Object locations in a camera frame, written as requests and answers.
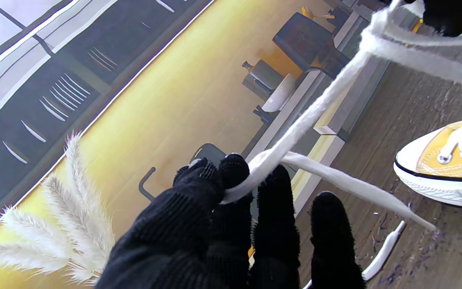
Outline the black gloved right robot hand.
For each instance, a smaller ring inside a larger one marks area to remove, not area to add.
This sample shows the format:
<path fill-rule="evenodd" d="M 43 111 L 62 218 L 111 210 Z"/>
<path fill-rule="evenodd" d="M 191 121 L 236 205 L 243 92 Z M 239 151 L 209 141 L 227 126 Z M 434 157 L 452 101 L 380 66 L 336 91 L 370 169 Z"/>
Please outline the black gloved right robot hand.
<path fill-rule="evenodd" d="M 462 34 L 462 0 L 424 0 L 423 23 L 445 37 Z"/>

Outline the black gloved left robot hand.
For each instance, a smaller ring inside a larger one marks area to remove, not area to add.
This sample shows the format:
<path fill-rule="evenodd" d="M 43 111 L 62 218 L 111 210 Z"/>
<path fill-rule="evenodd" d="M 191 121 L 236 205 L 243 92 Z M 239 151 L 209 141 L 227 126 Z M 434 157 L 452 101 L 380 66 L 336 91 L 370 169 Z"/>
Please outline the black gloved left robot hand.
<path fill-rule="evenodd" d="M 222 204 L 249 166 L 231 154 L 178 170 L 111 250 L 97 289 L 298 289 L 300 234 L 290 175 L 277 166 L 258 187 L 252 227 L 248 193 Z"/>

